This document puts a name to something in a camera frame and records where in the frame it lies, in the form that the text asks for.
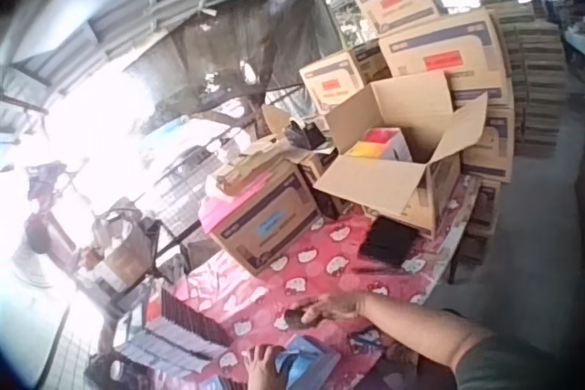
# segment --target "gray sleeve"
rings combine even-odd
[[[459,362],[459,390],[538,390],[550,385],[556,372],[553,357],[526,343],[504,337],[483,340]]]

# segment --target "black tarp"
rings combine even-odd
[[[215,16],[195,14],[126,69],[156,103],[143,133],[236,98],[249,115],[267,92],[284,89],[271,100],[285,93],[301,83],[300,68],[341,48],[324,0],[229,0],[212,8]],[[304,91],[286,102],[295,116],[314,112]]]

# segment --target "table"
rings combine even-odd
[[[472,213],[479,183],[475,177],[460,177],[437,238],[419,237],[403,268],[392,272],[359,275],[354,272],[356,268],[380,267],[357,257],[371,223],[356,210],[335,222],[322,218],[315,222],[284,256],[256,278],[227,253],[217,253],[177,282],[175,295],[219,322],[233,337],[233,343],[201,374],[194,374],[188,380],[154,373],[156,388],[195,389],[197,382],[215,374],[245,382],[247,375],[241,353],[260,343],[286,344],[294,332],[289,331],[282,314],[303,296],[369,290],[422,304],[452,261]],[[362,332],[362,336],[388,347],[393,344],[364,320],[325,321],[318,328],[303,332],[342,354],[325,388],[351,388],[384,353],[382,349],[355,342],[348,336],[354,332]]]

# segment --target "concrete floor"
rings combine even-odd
[[[571,80],[573,93],[585,87]],[[585,144],[585,101],[569,103],[556,154],[517,157],[502,193],[495,240],[484,264],[458,270],[429,306],[451,308],[502,334],[558,353],[568,339],[580,284],[580,227],[574,183]]]

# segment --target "forearm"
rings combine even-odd
[[[365,294],[359,313],[399,343],[453,371],[463,356],[491,333],[444,311]]]

